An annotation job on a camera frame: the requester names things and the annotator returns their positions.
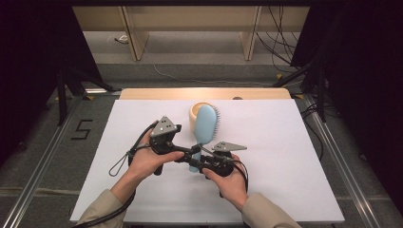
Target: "table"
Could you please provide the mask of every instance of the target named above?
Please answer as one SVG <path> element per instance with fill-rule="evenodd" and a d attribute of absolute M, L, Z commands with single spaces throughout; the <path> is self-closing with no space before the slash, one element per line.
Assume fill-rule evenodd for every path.
<path fill-rule="evenodd" d="M 248 168 L 249 193 L 262 192 L 296 221 L 333 223 L 344 220 L 297 106 L 289 99 L 286 89 L 166 88 L 160 93 L 156 90 L 159 89 L 126 89 L 121 100 L 116 101 L 71 220 L 76 221 L 98 194 L 119 178 L 111 178 L 108 170 L 134 143 L 146 124 L 166 115 L 174 124 L 182 124 L 182 131 L 173 142 L 185 147 L 194 144 L 187 111 L 200 101 L 216 105 L 221 112 L 219 133 L 208 146 L 218 141 L 248 146 L 247 150 L 236 154 Z M 231 100 L 233 97 L 251 100 Z M 251 132 L 256 132 L 254 137 L 249 137 Z M 186 163 L 174 162 L 164 166 L 161 176 L 151 176 L 142 182 L 127 209 L 125 222 L 242 223 L 240 213 L 220 199 L 212 181 L 201 174 L 190 173 Z"/>

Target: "sleeve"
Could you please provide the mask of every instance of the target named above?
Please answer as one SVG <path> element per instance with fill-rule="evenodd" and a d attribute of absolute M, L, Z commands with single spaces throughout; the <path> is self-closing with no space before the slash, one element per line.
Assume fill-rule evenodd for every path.
<path fill-rule="evenodd" d="M 77 224 L 81 224 L 87 221 L 92 221 L 100 217 L 106 216 L 116 209 L 120 208 L 123 204 L 109 191 L 104 190 L 103 193 L 93 201 L 85 210 L 83 215 Z M 93 227 L 97 228 L 118 228 L 123 227 L 124 224 L 125 211 L 122 212 L 117 217 L 98 224 Z"/>
<path fill-rule="evenodd" d="M 252 228 L 300 228 L 287 213 L 261 193 L 250 196 L 241 212 L 243 221 Z"/>

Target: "wire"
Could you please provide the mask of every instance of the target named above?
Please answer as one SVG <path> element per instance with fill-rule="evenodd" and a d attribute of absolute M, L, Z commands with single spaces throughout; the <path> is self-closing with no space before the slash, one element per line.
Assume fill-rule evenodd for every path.
<path fill-rule="evenodd" d="M 245 170 L 245 172 L 243 172 L 236 164 L 235 162 L 240 163 L 240 165 L 242 165 L 243 169 Z M 245 190 L 246 192 L 248 192 L 248 187 L 249 187 L 249 175 L 248 175 L 248 170 L 246 169 L 245 164 L 242 161 L 233 161 L 233 166 L 240 171 L 240 174 L 243 177 L 243 180 L 245 181 Z"/>
<path fill-rule="evenodd" d="M 147 131 L 153 127 L 155 127 L 155 125 L 157 124 L 158 121 L 154 122 L 153 124 L 151 124 L 148 128 L 145 129 L 145 131 L 142 133 L 142 135 L 139 137 L 139 139 L 134 143 L 134 145 L 131 147 L 131 149 L 124 155 L 124 158 L 127 157 L 127 154 L 129 152 L 131 152 L 133 149 L 137 148 L 137 145 L 140 143 L 140 140 L 143 138 L 143 136 L 147 133 Z M 122 212 L 125 211 L 125 209 L 127 209 L 128 206 L 130 206 L 131 202 L 134 200 L 134 197 L 136 196 L 136 190 L 134 190 L 134 192 L 131 194 L 130 198 L 125 202 L 124 205 L 122 205 L 120 208 L 118 208 L 117 210 L 115 210 L 114 212 L 104 216 L 104 217 L 100 217 L 100 218 L 96 218 L 95 220 L 92 221 L 88 221 L 88 222 L 84 222 L 81 224 L 78 224 L 76 226 L 73 226 L 73 228 L 84 228 L 84 227 L 91 227 L 91 226 L 95 226 L 98 224 L 101 224 L 105 221 L 111 220 L 117 216 L 119 216 Z"/>
<path fill-rule="evenodd" d="M 296 39 L 296 41 L 298 42 L 298 38 L 296 37 L 296 35 L 293 32 L 291 32 L 291 34 L 293 34 L 294 39 Z"/>
<path fill-rule="evenodd" d="M 118 41 L 118 43 L 120 43 L 121 45 L 113 45 L 110 40 L 112 39 L 112 37 L 114 37 L 117 33 L 113 33 L 112 35 L 110 35 L 107 39 L 106 39 L 106 43 L 114 48 L 120 48 L 120 47 L 127 47 L 127 44 L 121 43 L 119 42 L 119 40 L 115 37 L 113 40 L 114 41 Z"/>
<path fill-rule="evenodd" d="M 140 44 L 145 53 L 148 53 L 147 48 L 145 48 L 145 45 Z M 170 79 L 173 79 L 178 82 L 188 82 L 188 83 L 201 83 L 201 84 L 215 84 L 215 83 L 225 83 L 225 84 L 233 84 L 233 85 L 258 85 L 258 86 L 273 86 L 273 84 L 266 84 L 266 83 L 256 83 L 256 82 L 232 82 L 232 81 L 224 81 L 224 80 L 219 80 L 219 81 L 200 81 L 200 80 L 194 80 L 194 79 L 179 79 L 176 78 L 170 74 L 165 74 L 161 73 L 155 64 L 152 64 L 154 66 L 155 71 L 160 74 L 161 76 L 168 77 Z"/>
<path fill-rule="evenodd" d="M 123 156 L 120 160 L 118 160 L 118 162 L 116 162 L 116 163 L 109 169 L 109 176 L 110 176 L 110 177 L 116 177 L 116 176 L 118 176 L 119 172 L 121 171 L 122 167 L 123 167 L 124 164 L 125 164 L 126 158 L 127 158 L 127 153 L 124 154 L 124 156 Z M 113 169 L 116 167 L 116 165 L 118 165 L 120 162 L 122 162 L 122 164 L 121 164 L 121 166 L 119 167 L 118 171 L 116 171 L 115 174 L 112 174 L 112 170 L 113 170 Z"/>
<path fill-rule="evenodd" d="M 279 55 L 279 54 L 274 50 L 273 47 L 269 47 L 269 46 L 261 39 L 261 37 L 260 37 L 260 35 L 259 35 L 258 33 L 256 33 L 256 34 L 257 34 L 258 38 L 260 39 L 261 43 L 263 44 L 263 46 L 264 46 L 266 49 L 268 49 L 268 50 L 272 53 L 272 56 L 275 55 L 276 57 L 278 57 L 280 60 L 282 60 L 282 61 L 285 62 L 286 64 L 291 65 L 291 62 L 289 62 L 288 60 L 284 59 L 281 55 Z"/>
<path fill-rule="evenodd" d="M 306 118 L 307 118 L 308 116 L 310 116 L 311 114 L 315 113 L 315 112 L 317 112 L 317 104 L 316 104 L 316 103 L 309 105 L 309 106 L 305 109 L 305 111 L 300 112 L 300 114 L 301 114 L 301 115 L 305 114 L 305 115 L 302 117 L 302 120 L 303 120 L 304 123 L 308 126 L 308 128 L 314 133 L 314 135 L 317 137 L 317 139 L 319 140 L 319 143 L 320 143 L 319 160 L 322 161 L 323 153 L 324 153 L 324 148 L 323 148 L 322 139 L 319 137 L 319 135 L 316 133 L 316 131 L 311 127 L 311 125 L 308 124 L 308 122 L 306 121 Z"/>
<path fill-rule="evenodd" d="M 282 43 L 282 42 L 277 41 L 277 40 L 276 40 L 275 38 L 273 38 L 273 37 L 269 34 L 269 32 L 267 32 L 267 31 L 266 31 L 266 35 L 267 35 L 271 40 L 273 40 L 273 41 L 275 41 L 275 42 L 277 42 L 277 43 L 279 43 L 279 44 L 281 44 L 281 45 L 284 45 L 284 46 L 287 46 L 287 47 L 290 47 L 290 48 L 296 48 L 295 46 L 288 45 L 288 44 L 284 44 L 284 43 Z"/>
<path fill-rule="evenodd" d="M 278 39 L 278 36 L 279 36 L 279 35 L 281 35 L 281 38 L 282 38 L 283 43 L 284 43 L 284 44 L 287 44 L 287 41 L 285 40 L 285 38 L 284 38 L 284 36 L 283 36 L 283 34 L 282 34 L 282 14 L 283 14 L 283 12 L 284 12 L 284 8 L 283 8 L 282 6 L 279 6 L 278 8 L 279 8 L 279 16 L 278 16 L 278 17 L 279 17 L 279 24 L 278 24 L 278 22 L 277 22 L 277 20 L 276 20 L 276 18 L 275 18 L 275 15 L 274 15 L 273 12 L 272 12 L 271 7 L 269 7 L 270 14 L 271 14 L 271 16 L 272 16 L 272 18 L 273 18 L 273 21 L 275 22 L 276 28 L 278 29 L 278 34 L 277 34 L 277 36 L 276 36 L 276 42 L 275 42 L 275 44 L 274 44 L 274 46 L 273 46 L 273 49 L 275 49 L 275 46 L 276 46 L 277 39 Z M 285 50 L 285 53 L 287 54 L 288 58 L 289 58 L 290 61 L 291 61 L 291 57 L 290 57 L 290 55 L 288 54 L 287 48 L 286 48 L 285 46 L 284 46 L 284 50 Z"/>

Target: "white board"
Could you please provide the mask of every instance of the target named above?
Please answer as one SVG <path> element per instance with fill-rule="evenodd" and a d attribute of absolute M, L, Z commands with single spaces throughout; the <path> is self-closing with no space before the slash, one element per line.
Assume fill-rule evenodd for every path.
<path fill-rule="evenodd" d="M 196 143 L 189 129 L 188 110 L 201 101 L 116 101 L 104 135 L 71 216 L 77 221 L 112 178 L 109 169 L 154 121 L 167 116 L 181 124 L 173 143 Z M 341 222 L 335 196 L 317 158 L 293 100 L 213 100 L 221 124 L 211 148 L 220 141 L 246 145 L 235 151 L 249 173 L 249 194 L 261 192 L 296 221 Z M 151 176 L 137 189 L 127 209 L 126 222 L 143 224 L 236 224 L 240 212 L 219 197 L 219 189 L 202 174 L 188 171 L 187 163 L 165 164 L 160 176 Z"/>

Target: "blue hairbrush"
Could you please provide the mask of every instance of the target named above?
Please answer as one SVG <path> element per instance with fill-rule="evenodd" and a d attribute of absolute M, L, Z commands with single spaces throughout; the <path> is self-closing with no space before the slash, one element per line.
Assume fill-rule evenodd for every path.
<path fill-rule="evenodd" d="M 195 136 L 197 144 L 209 144 L 217 134 L 220 124 L 220 113 L 212 105 L 202 105 L 195 121 Z M 202 152 L 193 155 L 193 159 L 200 160 Z M 190 172 L 197 173 L 199 168 L 190 166 Z"/>

